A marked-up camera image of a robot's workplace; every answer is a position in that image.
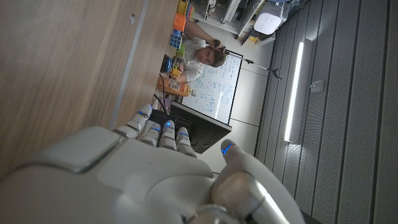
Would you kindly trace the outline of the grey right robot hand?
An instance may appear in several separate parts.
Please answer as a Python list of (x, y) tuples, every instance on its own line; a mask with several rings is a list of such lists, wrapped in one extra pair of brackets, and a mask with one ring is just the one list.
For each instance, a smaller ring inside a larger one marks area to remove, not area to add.
[(2, 223), (303, 223), (289, 191), (235, 142), (214, 175), (185, 128), (147, 122), (82, 129), (1, 180)]

